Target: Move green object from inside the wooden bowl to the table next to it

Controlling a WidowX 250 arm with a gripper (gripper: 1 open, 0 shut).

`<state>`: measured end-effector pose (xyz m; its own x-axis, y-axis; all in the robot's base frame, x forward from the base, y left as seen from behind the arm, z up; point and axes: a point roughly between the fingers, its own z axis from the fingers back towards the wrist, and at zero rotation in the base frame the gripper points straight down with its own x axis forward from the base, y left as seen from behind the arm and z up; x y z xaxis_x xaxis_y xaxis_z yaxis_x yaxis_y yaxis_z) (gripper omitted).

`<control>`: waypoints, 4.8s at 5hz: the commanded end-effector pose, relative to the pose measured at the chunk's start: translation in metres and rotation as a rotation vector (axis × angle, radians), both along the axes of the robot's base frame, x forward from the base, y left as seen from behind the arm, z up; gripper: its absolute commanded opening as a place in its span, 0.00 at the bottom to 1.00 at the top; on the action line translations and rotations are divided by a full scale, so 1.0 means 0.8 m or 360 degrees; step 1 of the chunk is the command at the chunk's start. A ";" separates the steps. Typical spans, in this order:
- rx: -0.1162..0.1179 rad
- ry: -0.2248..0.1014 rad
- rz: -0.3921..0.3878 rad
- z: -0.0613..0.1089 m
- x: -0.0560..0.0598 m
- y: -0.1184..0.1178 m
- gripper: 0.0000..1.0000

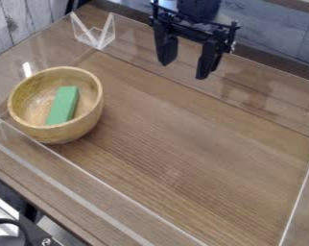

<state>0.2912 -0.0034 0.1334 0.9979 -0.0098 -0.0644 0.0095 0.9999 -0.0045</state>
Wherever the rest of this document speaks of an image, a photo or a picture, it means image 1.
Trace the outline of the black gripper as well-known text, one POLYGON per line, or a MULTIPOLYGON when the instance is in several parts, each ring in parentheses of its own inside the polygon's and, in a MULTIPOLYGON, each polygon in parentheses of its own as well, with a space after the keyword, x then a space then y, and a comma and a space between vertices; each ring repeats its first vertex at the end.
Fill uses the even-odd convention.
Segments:
MULTIPOLYGON (((160 20, 176 26, 176 33, 197 42, 206 38, 216 39, 226 53, 234 51, 236 34, 241 28, 240 22, 224 14, 224 0, 150 0, 153 20, 160 20)), ((166 66, 177 59, 178 38, 169 27, 154 24, 154 45, 157 59, 166 66)), ((217 69, 222 50, 214 40, 202 44, 198 58, 196 79, 204 80, 217 69)))

